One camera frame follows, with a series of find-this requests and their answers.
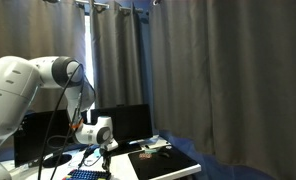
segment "white table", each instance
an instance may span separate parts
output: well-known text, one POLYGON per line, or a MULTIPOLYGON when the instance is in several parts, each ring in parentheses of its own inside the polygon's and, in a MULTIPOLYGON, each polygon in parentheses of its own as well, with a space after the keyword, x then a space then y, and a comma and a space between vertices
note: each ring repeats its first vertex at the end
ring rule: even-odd
MULTIPOLYGON (((144 150, 146 149, 145 145, 148 145, 149 148, 156 148, 164 145, 169 145, 166 140, 162 139, 161 137, 154 136, 153 138, 145 141, 137 141, 141 148, 144 150)), ((66 152, 72 155, 72 159, 61 166, 58 166, 56 174, 54 176, 54 180, 61 180, 64 178, 71 170, 76 169, 78 167, 78 164, 80 163, 84 151, 69 151, 66 152)), ((96 150, 93 155, 90 155, 86 163, 92 164, 94 161, 96 161, 99 157, 99 152, 96 150)), ((38 177, 38 167, 34 168, 27 168, 27 166, 21 166, 19 168, 14 168, 14 161, 6 161, 2 162, 2 164, 10 171, 11 176, 13 180, 36 180, 38 177)), ((97 171, 103 171, 102 167, 102 158, 93 166, 86 167, 82 166, 81 169, 91 169, 91 170, 97 170, 97 171)), ((43 168, 41 173, 41 179, 42 180, 49 180, 54 168, 43 168)), ((159 176, 156 178, 153 178, 153 180, 162 180, 162 179, 176 179, 181 178, 184 176, 188 176, 190 174, 194 174, 196 172, 201 171, 201 166, 199 164, 175 171, 169 174, 165 174, 163 176, 159 176)), ((132 167, 131 161, 128 157, 128 154, 121 154, 117 156, 113 156, 111 158, 111 164, 110 164, 110 172, 112 174, 111 179, 112 180, 138 180, 135 170, 132 167)))

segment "curtain fold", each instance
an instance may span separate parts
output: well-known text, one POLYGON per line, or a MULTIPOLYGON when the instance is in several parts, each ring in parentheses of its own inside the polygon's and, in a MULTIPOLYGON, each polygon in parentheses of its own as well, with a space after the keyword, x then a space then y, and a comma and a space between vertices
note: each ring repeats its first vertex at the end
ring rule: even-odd
POLYGON ((162 0, 150 25, 156 127, 296 179, 296 1, 162 0))
MULTIPOLYGON (((74 0, 0 0, 0 57, 70 56, 84 63, 84 34, 84 10, 74 0)), ((30 110, 54 110, 60 92, 40 89, 30 110)), ((65 100, 60 108, 66 108, 65 100)))
POLYGON ((110 1, 109 9, 90 11, 96 107, 144 101, 138 14, 120 7, 110 1))

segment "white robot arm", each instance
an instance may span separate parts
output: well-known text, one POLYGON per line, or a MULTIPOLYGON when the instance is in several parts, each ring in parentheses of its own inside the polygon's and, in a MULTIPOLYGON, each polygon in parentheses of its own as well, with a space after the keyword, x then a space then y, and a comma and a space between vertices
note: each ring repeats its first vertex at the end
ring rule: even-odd
POLYGON ((73 75, 65 96, 71 126, 78 126, 75 139, 82 144, 99 144, 107 151, 117 148, 111 118, 101 117, 95 126, 79 123, 81 116, 79 111, 75 114, 75 109, 87 110, 94 102, 95 93, 84 81, 83 69, 78 66, 79 63, 69 57, 41 57, 29 61, 15 56, 0 58, 0 146, 17 130, 39 88, 63 88, 73 75))

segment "cable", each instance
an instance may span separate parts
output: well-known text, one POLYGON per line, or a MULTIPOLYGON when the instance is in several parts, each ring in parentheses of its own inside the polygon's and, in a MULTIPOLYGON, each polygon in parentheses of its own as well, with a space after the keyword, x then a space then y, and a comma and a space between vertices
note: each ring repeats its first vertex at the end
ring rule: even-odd
POLYGON ((92 147, 92 146, 89 146, 86 151, 84 152, 84 156, 82 158, 82 160, 80 161, 80 163, 78 164, 78 169, 80 169, 80 167, 84 164, 85 166, 87 167, 90 167, 90 166, 93 166, 94 164, 96 164, 96 162, 101 158, 101 156, 91 165, 88 165, 88 164, 85 164, 85 159, 87 157, 89 157, 91 154, 93 154, 95 152, 96 149, 98 149, 99 147, 92 147))
POLYGON ((110 171, 110 162, 111 162, 111 152, 108 152, 106 150, 104 150, 104 152, 102 153, 102 156, 104 158, 103 163, 102 163, 102 168, 106 171, 110 171))
MULTIPOLYGON (((77 69, 79 67, 82 69, 82 73, 84 73, 84 68, 83 68, 82 64, 79 64, 77 66, 77 68, 75 69, 74 73, 77 71, 77 69)), ((79 92, 79 102, 77 103, 77 107, 75 108, 75 111, 74 111, 74 115, 72 117, 71 124, 74 124, 75 123, 74 121, 76 120, 76 115, 80 114, 80 106, 81 106, 81 103, 82 103, 82 95, 81 94, 82 94, 83 89, 84 89, 84 83, 85 83, 85 81, 84 81, 84 75, 83 75, 83 77, 82 77, 82 83, 81 83, 81 88, 80 88, 80 92, 79 92)), ((72 128, 69 128, 68 129, 68 132, 67 132, 67 136, 66 136, 64 145, 67 143, 68 137, 70 136, 70 132, 71 131, 72 131, 72 128)), ((55 165, 55 169, 53 170, 53 173, 52 173, 51 178, 50 178, 51 180, 53 179, 53 177, 54 177, 54 175, 55 175, 55 173, 57 171, 57 167, 58 167, 58 164, 60 162, 60 158, 61 158, 61 156, 62 156, 62 154, 64 152, 64 149, 65 148, 62 148, 61 152, 59 153, 59 158, 57 159, 57 162, 56 162, 56 165, 55 165)))
POLYGON ((101 157, 102 157, 102 156, 99 156, 98 159, 97 159, 94 163, 92 163, 92 164, 90 164, 90 165, 85 164, 85 162, 84 162, 84 165, 87 166, 87 167, 91 167, 91 166, 95 165, 95 164, 99 161, 99 159, 100 159, 101 157))
MULTIPOLYGON (((90 88, 91 88, 92 91, 94 92, 94 99, 96 99, 96 91, 95 91, 95 89, 90 85, 87 76, 84 75, 83 80, 86 80, 86 82, 89 84, 90 88)), ((80 101, 79 101, 79 104, 81 105, 81 104, 82 104, 82 96, 80 97, 79 100, 80 100, 80 101)), ((75 133, 77 132, 78 128, 79 128, 79 127, 77 127, 77 128, 75 129, 75 131, 73 132, 73 134, 75 134, 75 133)))
POLYGON ((48 138, 48 140, 47 140, 47 146, 48 147, 50 147, 50 148, 53 148, 53 149, 60 149, 60 148, 63 148, 65 145, 62 145, 62 146, 53 146, 53 145, 51 145, 51 140, 52 139, 55 139, 55 138, 58 138, 58 139, 65 139, 66 138, 66 136, 61 136, 61 135, 54 135, 54 136, 51 136, 50 138, 48 138))
POLYGON ((52 115, 51 115, 50 122, 49 122, 49 124, 48 124, 47 131, 46 131, 46 136, 45 136, 45 140, 44 140, 44 143, 43 143, 42 151, 41 151, 41 156, 40 156, 40 158, 39 158, 38 180, 40 180, 40 178, 41 178, 41 168, 42 168, 42 163, 43 163, 43 160, 44 160, 44 157, 43 157, 43 156, 44 156, 44 154, 45 154, 46 144, 47 144, 47 136, 48 136, 48 134, 49 134, 49 131, 50 131, 50 128, 51 128, 52 122, 53 122, 53 120, 55 119, 56 111, 58 110, 59 104, 60 104, 60 102, 61 102, 61 100, 62 100, 62 98, 63 98, 63 96, 64 96, 64 94, 65 94, 65 91, 66 91, 66 89, 67 89, 69 83, 71 82, 72 77, 75 75, 75 73, 77 72, 77 70, 78 70, 79 67, 82 67, 82 64, 79 64, 79 65, 77 66, 77 68, 74 70, 74 72, 72 73, 72 75, 69 77, 69 79, 68 79, 68 81, 66 82, 66 84, 65 84, 65 86, 64 86, 64 88, 63 88, 63 90, 62 90, 62 92, 61 92, 61 94, 60 94, 60 97, 59 97, 59 99, 58 99, 58 101, 57 101, 57 104, 56 104, 55 110, 53 111, 53 113, 52 113, 52 115))

